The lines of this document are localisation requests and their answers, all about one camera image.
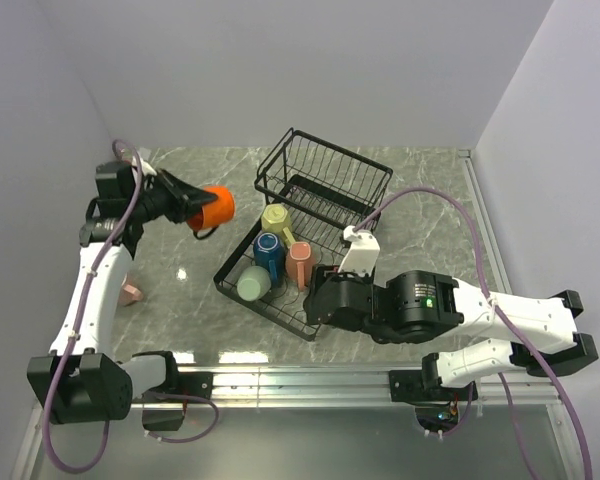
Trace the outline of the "yellow mug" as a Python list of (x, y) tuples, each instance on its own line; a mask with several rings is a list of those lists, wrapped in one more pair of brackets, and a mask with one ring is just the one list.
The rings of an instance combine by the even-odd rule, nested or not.
[(289, 211), (282, 204), (268, 204), (260, 218), (263, 232), (277, 235), (286, 247), (296, 242)]

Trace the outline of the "orange mug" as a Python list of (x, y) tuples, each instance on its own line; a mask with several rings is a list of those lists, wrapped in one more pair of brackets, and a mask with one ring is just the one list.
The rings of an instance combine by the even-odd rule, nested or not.
[(218, 227), (232, 220), (235, 214), (235, 200), (225, 186), (203, 188), (216, 199), (201, 207), (201, 210), (187, 221), (197, 240), (205, 240), (215, 233)]

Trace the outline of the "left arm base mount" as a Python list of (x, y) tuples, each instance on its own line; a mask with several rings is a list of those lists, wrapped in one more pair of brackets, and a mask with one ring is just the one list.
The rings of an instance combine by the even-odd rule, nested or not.
[(164, 399), (173, 401), (170, 395), (184, 395), (211, 399), (214, 374), (210, 371), (185, 371), (179, 373), (171, 386), (159, 386), (150, 389), (141, 396), (143, 401)]

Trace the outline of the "mint green cup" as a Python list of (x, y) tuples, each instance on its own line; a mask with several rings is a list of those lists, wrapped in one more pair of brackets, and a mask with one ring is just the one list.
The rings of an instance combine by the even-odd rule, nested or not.
[(252, 265), (240, 275), (237, 293), (242, 300), (253, 302), (263, 298), (271, 289), (271, 280), (266, 269)]

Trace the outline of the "black wire dish rack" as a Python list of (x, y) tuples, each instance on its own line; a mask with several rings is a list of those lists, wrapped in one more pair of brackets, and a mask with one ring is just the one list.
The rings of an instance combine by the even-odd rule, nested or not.
[[(336, 265), (346, 251), (342, 231), (362, 221), (383, 200), (393, 169), (315, 135), (289, 129), (261, 162), (254, 188), (267, 205), (283, 205), (290, 214), (292, 234), (309, 243), (321, 264)], [(320, 329), (306, 321), (300, 292), (285, 277), (278, 287), (253, 302), (238, 295), (238, 280), (254, 264), (253, 245), (261, 222), (247, 232), (213, 277), (216, 289), (231, 300), (305, 341)]]

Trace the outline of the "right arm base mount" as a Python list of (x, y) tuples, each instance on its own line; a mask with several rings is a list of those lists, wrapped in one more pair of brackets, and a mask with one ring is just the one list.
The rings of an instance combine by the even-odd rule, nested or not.
[(475, 401), (479, 398), (474, 382), (461, 388), (444, 387), (438, 374), (438, 360), (439, 354), (431, 353), (422, 359), (420, 370), (390, 370), (388, 379), (391, 401), (423, 406), (452, 401)]

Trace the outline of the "pink floral mug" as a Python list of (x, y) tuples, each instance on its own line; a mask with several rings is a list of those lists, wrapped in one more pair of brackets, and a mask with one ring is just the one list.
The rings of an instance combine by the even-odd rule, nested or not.
[(287, 276), (296, 283), (299, 291), (304, 291), (310, 282), (314, 256), (309, 243), (298, 241), (289, 247), (285, 268)]

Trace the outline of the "blue faceted mug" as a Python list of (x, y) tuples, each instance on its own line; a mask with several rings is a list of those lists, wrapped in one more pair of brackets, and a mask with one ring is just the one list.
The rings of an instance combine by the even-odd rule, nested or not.
[(268, 272), (272, 287), (279, 287), (286, 272), (286, 251), (279, 237), (274, 233), (260, 233), (254, 241), (253, 254), (255, 264)]

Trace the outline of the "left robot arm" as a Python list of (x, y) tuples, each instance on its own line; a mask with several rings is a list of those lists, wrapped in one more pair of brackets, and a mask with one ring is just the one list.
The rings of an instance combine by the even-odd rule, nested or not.
[(145, 224), (161, 217), (184, 223), (218, 198), (163, 169), (138, 182), (132, 165), (120, 160), (99, 165), (95, 183), (69, 310), (48, 353), (31, 358), (27, 368), (45, 418), (55, 425), (122, 420), (144, 394), (160, 402), (178, 396), (182, 379), (172, 353), (113, 360), (113, 320)]

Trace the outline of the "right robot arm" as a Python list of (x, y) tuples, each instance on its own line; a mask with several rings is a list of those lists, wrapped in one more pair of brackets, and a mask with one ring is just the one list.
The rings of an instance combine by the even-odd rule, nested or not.
[(423, 344), (466, 336), (455, 352), (434, 352), (421, 363), (425, 395), (442, 399), (485, 376), (523, 368), (534, 377), (569, 376), (599, 355), (591, 335), (577, 330), (577, 292), (548, 299), (493, 292), (448, 275), (412, 270), (375, 285), (371, 277), (313, 268), (303, 308), (310, 325), (360, 332), (379, 344)]

